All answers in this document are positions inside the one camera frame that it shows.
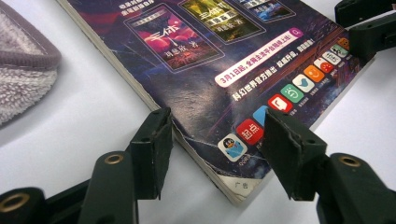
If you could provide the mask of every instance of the logo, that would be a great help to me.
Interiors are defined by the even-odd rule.
[[[242,122],[236,127],[236,132],[250,145],[256,144],[264,136],[264,129],[252,119]]]
[[[247,146],[233,133],[229,133],[221,139],[218,142],[218,147],[230,161],[239,160],[248,151]]]
[[[312,88],[315,87],[315,84],[311,80],[309,80],[308,77],[302,74],[295,77],[292,82],[296,87],[298,87],[303,92],[310,92]]]
[[[341,62],[340,57],[329,51],[323,53],[322,57],[326,59],[329,63],[332,63],[334,65],[337,65],[338,63]]]
[[[337,43],[346,50],[349,50],[349,41],[346,38],[341,38]]]
[[[326,60],[322,58],[318,58],[314,61],[314,65],[320,70],[322,70],[324,73],[330,73],[333,69],[332,64],[328,63]]]
[[[305,68],[304,74],[311,78],[314,82],[320,82],[324,78],[324,74],[314,65]]]
[[[291,84],[285,86],[280,92],[293,103],[298,103],[304,97],[304,94]]]
[[[253,113],[253,118],[260,123],[263,127],[265,122],[265,111],[268,108],[266,105],[262,105],[258,110]]]
[[[347,56],[347,50],[343,49],[341,46],[339,45],[333,45],[330,50],[335,53],[336,55],[338,55],[338,57],[340,58],[345,58]]]
[[[273,109],[281,110],[285,113],[288,113],[293,108],[293,104],[280,94],[275,94],[271,97],[268,100],[268,105]]]

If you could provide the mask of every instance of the book cover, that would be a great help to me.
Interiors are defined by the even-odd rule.
[[[264,180],[265,109],[310,127],[366,61],[295,0],[58,0],[232,203]]]

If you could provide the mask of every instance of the gray towel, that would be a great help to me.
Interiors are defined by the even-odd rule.
[[[59,50],[0,0],[0,125],[50,90],[60,60]]]

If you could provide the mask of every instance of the magazine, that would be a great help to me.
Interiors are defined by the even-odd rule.
[[[171,107],[177,140],[235,204],[271,171],[265,109],[311,127],[367,63],[300,1],[58,1],[150,109]]]

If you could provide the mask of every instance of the white surface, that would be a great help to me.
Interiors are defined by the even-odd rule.
[[[0,194],[40,187],[52,196],[92,174],[96,159],[124,150],[149,109],[54,1],[4,0],[63,54],[59,78],[37,105],[0,128]],[[305,1],[333,20],[337,1]],[[323,120],[328,155],[368,161],[396,189],[396,49],[382,51]],[[140,223],[318,223],[316,203],[289,201],[276,177],[235,207],[178,144],[161,201],[139,201]]]

